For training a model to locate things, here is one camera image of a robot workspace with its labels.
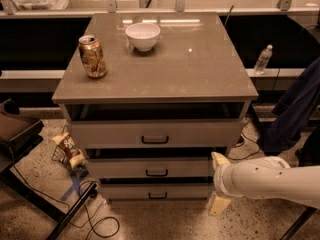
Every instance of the plastic bottle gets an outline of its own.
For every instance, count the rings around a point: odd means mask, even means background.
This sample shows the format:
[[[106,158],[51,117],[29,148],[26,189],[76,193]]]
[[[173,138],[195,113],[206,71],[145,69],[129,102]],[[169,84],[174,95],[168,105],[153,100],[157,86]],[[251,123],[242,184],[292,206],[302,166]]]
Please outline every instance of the plastic bottle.
[[[261,53],[254,66],[254,72],[256,75],[262,75],[264,73],[264,69],[266,68],[271,56],[272,56],[272,45],[269,44],[267,48],[265,48]]]

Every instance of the bottom drawer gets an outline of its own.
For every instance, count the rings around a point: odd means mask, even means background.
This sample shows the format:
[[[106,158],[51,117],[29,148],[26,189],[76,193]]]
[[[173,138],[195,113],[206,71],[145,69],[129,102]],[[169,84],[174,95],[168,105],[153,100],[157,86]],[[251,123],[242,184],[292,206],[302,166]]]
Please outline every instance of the bottom drawer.
[[[100,186],[99,192],[107,200],[170,200],[209,199],[213,183],[167,185]]]

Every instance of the can lid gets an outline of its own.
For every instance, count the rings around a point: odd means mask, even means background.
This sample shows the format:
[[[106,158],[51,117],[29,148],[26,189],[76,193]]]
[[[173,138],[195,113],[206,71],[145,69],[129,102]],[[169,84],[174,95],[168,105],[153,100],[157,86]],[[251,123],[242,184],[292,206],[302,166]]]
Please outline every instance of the can lid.
[[[81,44],[92,44],[97,40],[95,35],[85,35],[79,38],[79,43]]]

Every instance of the snack package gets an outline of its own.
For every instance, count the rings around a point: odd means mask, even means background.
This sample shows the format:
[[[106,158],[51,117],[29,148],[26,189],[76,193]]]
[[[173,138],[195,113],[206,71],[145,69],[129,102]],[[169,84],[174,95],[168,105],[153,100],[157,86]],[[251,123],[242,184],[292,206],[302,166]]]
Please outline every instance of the snack package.
[[[70,134],[68,132],[63,132],[55,137],[52,140],[56,145],[64,151],[66,157],[69,160],[71,168],[74,169],[78,165],[82,164],[85,160],[84,155],[80,149],[77,149]]]

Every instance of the gray tabletop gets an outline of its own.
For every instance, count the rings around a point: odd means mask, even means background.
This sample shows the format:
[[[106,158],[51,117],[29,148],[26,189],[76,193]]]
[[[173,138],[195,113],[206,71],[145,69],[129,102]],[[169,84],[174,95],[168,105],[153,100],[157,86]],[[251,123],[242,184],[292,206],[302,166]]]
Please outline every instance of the gray tabletop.
[[[160,40],[150,52],[129,45],[125,29],[154,22]],[[203,13],[106,13],[93,16],[86,33],[101,42],[108,74],[89,78],[79,51],[60,81],[60,104],[239,101],[257,97],[219,16]]]

